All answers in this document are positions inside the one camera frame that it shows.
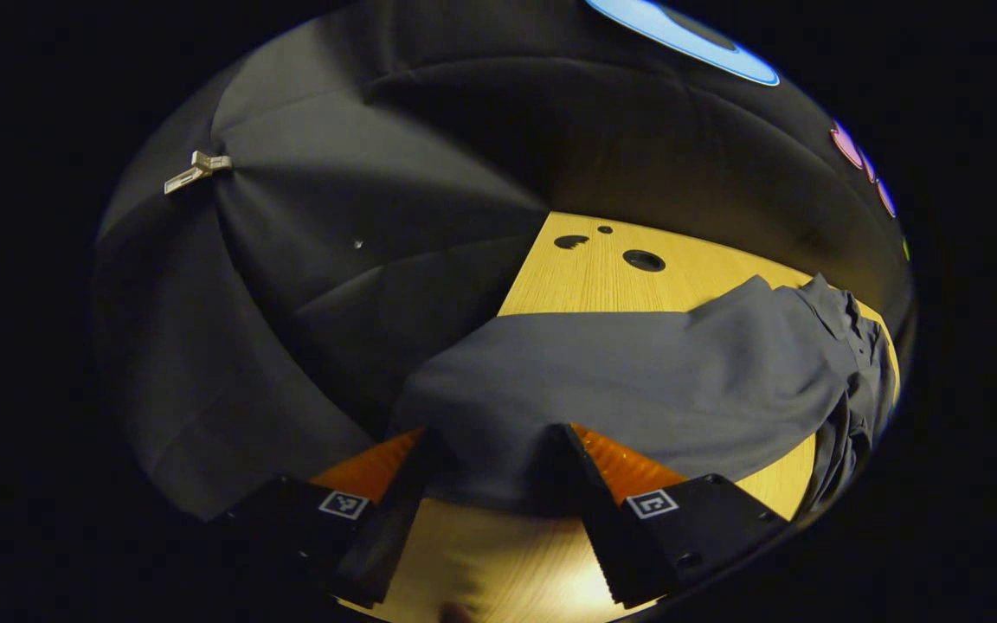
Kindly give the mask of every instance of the gray cloth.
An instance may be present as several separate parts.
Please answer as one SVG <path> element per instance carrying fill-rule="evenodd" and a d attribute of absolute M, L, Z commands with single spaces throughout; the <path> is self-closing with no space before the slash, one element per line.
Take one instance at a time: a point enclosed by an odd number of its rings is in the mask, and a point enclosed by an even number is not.
<path fill-rule="evenodd" d="M 772 291 L 760 277 L 687 314 L 503 316 L 428 360 L 388 435 L 439 429 L 460 462 L 433 497 L 564 512 L 544 446 L 577 422 L 687 477 L 743 478 L 815 431 L 804 509 L 847 485 L 878 441 L 894 374 L 879 324 L 822 276 Z"/>

